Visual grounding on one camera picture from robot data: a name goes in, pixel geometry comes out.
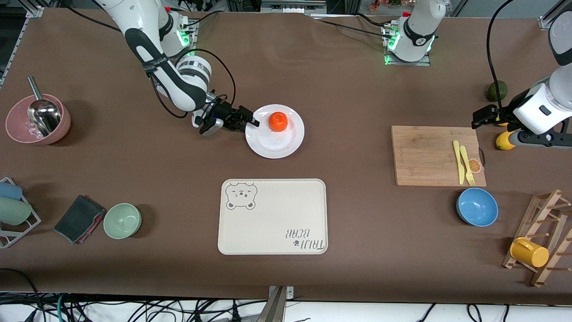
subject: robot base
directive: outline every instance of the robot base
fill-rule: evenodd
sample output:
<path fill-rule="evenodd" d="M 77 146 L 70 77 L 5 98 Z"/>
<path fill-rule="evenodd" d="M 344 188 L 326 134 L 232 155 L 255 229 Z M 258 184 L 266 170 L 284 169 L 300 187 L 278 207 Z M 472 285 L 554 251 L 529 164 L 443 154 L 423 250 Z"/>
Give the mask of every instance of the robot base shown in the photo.
<path fill-rule="evenodd" d="M 398 24 L 397 20 L 393 20 L 391 23 L 387 23 L 385 26 L 381 27 L 382 34 L 388 34 L 395 37 L 395 30 Z M 401 65 L 401 66 L 431 66 L 431 60 L 429 59 L 429 52 L 423 56 L 418 61 L 404 61 L 399 59 L 392 51 L 389 50 L 390 42 L 393 38 L 383 38 L 383 52 L 386 65 Z"/>

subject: bear illustration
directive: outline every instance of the bear illustration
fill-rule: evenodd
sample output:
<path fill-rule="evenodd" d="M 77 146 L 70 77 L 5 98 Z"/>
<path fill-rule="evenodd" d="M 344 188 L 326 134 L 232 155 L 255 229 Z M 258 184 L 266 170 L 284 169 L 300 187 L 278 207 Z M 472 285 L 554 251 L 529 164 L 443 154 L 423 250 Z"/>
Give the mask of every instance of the bear illustration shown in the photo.
<path fill-rule="evenodd" d="M 227 186 L 225 193 L 227 194 L 227 208 L 233 210 L 236 207 L 246 207 L 248 210 L 254 209 L 256 206 L 254 198 L 258 188 L 252 184 L 236 183 Z"/>

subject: blue bowl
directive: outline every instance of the blue bowl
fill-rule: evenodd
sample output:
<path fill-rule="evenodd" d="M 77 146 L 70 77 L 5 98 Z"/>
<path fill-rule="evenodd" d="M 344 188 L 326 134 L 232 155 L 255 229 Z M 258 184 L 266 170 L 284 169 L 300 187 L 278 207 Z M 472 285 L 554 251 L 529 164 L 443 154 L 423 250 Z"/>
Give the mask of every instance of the blue bowl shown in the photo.
<path fill-rule="evenodd" d="M 495 198 L 481 188 L 469 188 L 457 199 L 457 212 L 473 226 L 486 227 L 496 221 L 499 206 Z"/>

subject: green fruit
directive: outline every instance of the green fruit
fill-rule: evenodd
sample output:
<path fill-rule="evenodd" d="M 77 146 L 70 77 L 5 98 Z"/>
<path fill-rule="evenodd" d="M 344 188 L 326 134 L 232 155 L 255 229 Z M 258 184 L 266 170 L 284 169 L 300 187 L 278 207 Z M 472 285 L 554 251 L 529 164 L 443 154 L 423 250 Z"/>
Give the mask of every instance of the green fruit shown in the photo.
<path fill-rule="evenodd" d="M 506 86 L 506 83 L 503 81 L 498 81 L 499 83 L 499 93 L 500 93 L 500 99 L 504 100 L 507 93 L 509 92 L 509 88 Z M 496 97 L 496 89 L 495 89 L 495 83 L 492 83 L 487 90 L 487 99 L 491 102 L 496 102 L 498 101 L 497 97 Z"/>

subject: wooden cutting board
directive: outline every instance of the wooden cutting board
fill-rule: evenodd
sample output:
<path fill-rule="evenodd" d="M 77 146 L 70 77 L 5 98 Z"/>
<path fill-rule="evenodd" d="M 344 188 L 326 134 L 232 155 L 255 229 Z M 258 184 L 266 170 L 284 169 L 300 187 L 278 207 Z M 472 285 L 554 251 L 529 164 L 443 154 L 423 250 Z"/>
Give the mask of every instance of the wooden cutting board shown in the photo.
<path fill-rule="evenodd" d="M 467 148 L 469 159 L 481 161 L 476 132 L 468 127 L 392 126 L 391 137 L 398 186 L 461 186 L 453 140 Z M 473 176 L 478 187 L 487 186 L 484 170 Z M 463 186 L 469 186 L 466 179 Z"/>

